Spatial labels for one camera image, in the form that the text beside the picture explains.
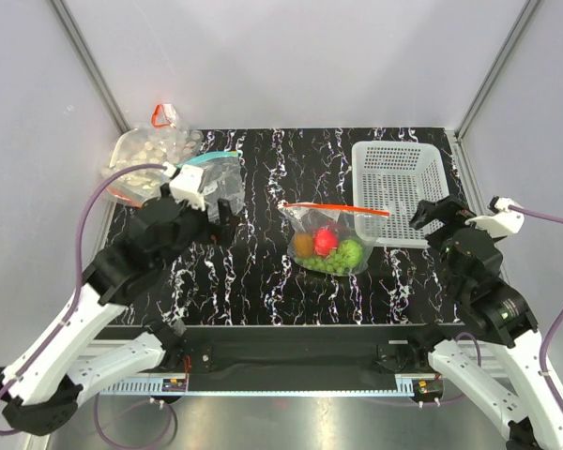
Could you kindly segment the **white plastic basket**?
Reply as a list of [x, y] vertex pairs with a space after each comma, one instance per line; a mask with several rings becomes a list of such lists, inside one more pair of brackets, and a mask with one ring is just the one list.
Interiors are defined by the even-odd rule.
[[428, 246], [426, 236], [441, 223], [433, 221], [420, 230], [410, 226], [421, 200], [437, 202], [449, 195], [440, 151], [418, 142], [369, 141], [352, 146], [353, 205], [386, 210], [388, 217], [356, 219], [360, 238], [378, 247]]

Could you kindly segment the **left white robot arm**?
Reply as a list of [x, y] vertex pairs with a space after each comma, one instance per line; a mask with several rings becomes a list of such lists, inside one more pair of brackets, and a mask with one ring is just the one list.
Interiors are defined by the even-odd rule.
[[136, 339], [93, 361], [78, 357], [97, 334], [146, 293], [192, 244], [229, 246], [238, 216], [218, 201], [219, 217], [172, 197], [138, 210], [110, 246], [85, 268], [82, 285], [38, 340], [14, 363], [0, 367], [0, 400], [9, 433], [48, 435], [102, 389], [152, 368], [183, 362], [183, 325], [152, 323]]

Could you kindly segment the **clear bag orange zipper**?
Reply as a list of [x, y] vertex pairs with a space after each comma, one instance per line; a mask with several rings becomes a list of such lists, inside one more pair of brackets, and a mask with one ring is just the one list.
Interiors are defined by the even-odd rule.
[[390, 212], [353, 205], [286, 202], [278, 211], [293, 235], [287, 253], [298, 266], [335, 277], [361, 274]]

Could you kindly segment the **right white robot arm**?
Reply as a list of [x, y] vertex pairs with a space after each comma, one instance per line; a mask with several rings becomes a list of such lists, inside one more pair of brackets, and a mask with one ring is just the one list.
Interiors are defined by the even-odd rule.
[[511, 389], [463, 354], [457, 340], [437, 325], [409, 337], [407, 360], [418, 371], [433, 370], [452, 382], [494, 424], [509, 449], [563, 449], [563, 383], [548, 356], [563, 322], [563, 309], [547, 333], [525, 298], [500, 276], [503, 255], [497, 242], [518, 233], [525, 218], [563, 225], [563, 218], [495, 197], [490, 215], [478, 216], [454, 196], [422, 200], [410, 220], [419, 230], [438, 220], [427, 235], [439, 252], [448, 299], [464, 335], [486, 346], [510, 380]]

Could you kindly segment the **brown kiwi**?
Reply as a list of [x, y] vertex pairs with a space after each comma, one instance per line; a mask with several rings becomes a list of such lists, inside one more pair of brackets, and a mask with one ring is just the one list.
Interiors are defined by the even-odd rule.
[[305, 232], [296, 233], [293, 237], [292, 247], [297, 257], [310, 258], [314, 253], [314, 242], [312, 235]]

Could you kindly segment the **red apple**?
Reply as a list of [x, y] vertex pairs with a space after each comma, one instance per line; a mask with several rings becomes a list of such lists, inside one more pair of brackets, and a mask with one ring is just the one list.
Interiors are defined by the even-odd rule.
[[337, 235], [328, 228], [320, 228], [313, 235], [314, 253], [317, 256], [327, 257], [338, 245]]

